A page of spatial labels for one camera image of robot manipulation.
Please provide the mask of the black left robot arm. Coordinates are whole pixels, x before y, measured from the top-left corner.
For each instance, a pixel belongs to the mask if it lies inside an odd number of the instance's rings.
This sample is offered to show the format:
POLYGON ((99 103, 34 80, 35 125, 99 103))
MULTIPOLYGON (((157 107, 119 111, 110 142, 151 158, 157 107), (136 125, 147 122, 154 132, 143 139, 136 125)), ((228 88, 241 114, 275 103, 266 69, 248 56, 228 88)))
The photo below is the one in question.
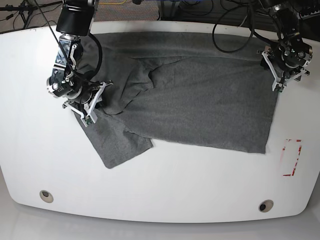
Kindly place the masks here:
POLYGON ((299 82, 313 57, 312 47, 303 42, 299 19, 284 0, 261 0, 264 9, 272 10, 278 40, 272 41, 258 34, 257 38, 267 43, 262 51, 261 66, 269 69, 274 81, 272 90, 281 93, 291 81, 299 82))

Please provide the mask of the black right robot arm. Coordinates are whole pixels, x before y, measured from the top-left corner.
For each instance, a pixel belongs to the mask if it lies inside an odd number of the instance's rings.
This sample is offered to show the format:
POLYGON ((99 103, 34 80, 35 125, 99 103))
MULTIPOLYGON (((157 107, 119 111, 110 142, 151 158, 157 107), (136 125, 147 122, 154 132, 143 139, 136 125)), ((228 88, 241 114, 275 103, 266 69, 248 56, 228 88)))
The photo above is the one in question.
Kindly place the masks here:
POLYGON ((102 46, 91 34, 91 26, 98 5, 97 0, 64 0, 62 2, 62 10, 56 26, 56 31, 61 33, 61 36, 56 39, 58 53, 52 74, 46 83, 49 94, 55 98, 67 99, 62 105, 63 108, 70 108, 78 114, 85 127, 97 122, 95 109, 102 105, 102 94, 105 88, 113 85, 112 81, 93 81, 103 60, 102 46), (77 65, 84 52, 81 37, 89 37, 93 40, 98 50, 95 69, 86 73, 77 71, 77 65))

